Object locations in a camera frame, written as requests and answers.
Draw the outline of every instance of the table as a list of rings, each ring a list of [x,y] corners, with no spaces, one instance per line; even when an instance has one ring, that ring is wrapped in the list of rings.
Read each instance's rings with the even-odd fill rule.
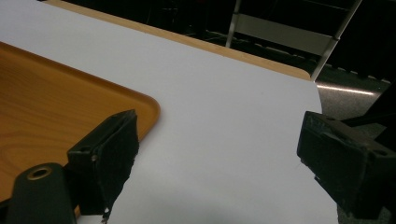
[[[0,30],[161,105],[111,223],[337,222],[296,156],[305,110],[321,110],[313,82],[31,0],[1,1]]]

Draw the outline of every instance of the brown tray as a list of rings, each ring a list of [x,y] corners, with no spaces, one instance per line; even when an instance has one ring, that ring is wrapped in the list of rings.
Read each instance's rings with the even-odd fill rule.
[[[15,177],[66,151],[108,116],[135,109],[139,140],[160,107],[151,97],[0,42],[0,202]]]

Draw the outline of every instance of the wooden table edge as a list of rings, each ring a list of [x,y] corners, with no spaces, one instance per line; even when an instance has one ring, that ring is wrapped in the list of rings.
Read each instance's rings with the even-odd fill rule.
[[[78,14],[89,16],[95,18],[100,21],[107,21],[110,23],[114,23],[123,27],[127,27],[130,29],[134,29],[146,34],[156,35],[158,37],[162,37],[168,40],[172,40],[184,45],[188,45],[194,48],[203,49],[212,53],[216,53],[218,55],[222,55],[224,57],[228,57],[231,59],[235,59],[244,63],[250,63],[262,68],[266,68],[278,73],[282,73],[291,77],[297,77],[303,80],[310,80],[309,74],[303,69],[292,67],[283,63],[274,62],[268,59],[264,59],[261,57],[257,57],[242,51],[238,51],[235,49],[227,49],[223,46],[215,45],[212,43],[205,42],[203,40],[194,39],[188,36],[172,33],[169,31],[165,31],[156,27],[148,26],[146,24],[142,24],[135,21],[129,21],[124,18],[112,16],[110,14],[106,14],[104,12],[96,11],[93,9],[89,9],[86,7],[81,7],[78,5],[74,5],[71,3],[67,3],[62,0],[47,0],[45,3],[60,7],[69,11],[76,12]]]

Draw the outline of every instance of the white tabletop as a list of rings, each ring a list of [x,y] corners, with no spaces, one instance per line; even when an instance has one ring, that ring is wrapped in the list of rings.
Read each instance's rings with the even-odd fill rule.
[[[0,1],[0,41],[160,103],[110,223],[337,223],[296,155],[315,83],[35,0]]]

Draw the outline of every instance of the light strip on floor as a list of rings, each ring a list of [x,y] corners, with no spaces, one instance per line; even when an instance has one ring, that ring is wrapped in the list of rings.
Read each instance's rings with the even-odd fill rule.
[[[352,90],[352,89],[328,87],[328,86],[322,86],[322,85],[318,85],[318,88],[326,89],[326,90],[332,90],[332,91],[346,91],[346,92],[352,92],[352,93],[357,93],[357,94],[374,95],[372,92],[369,92],[369,91],[355,91],[355,90]]]

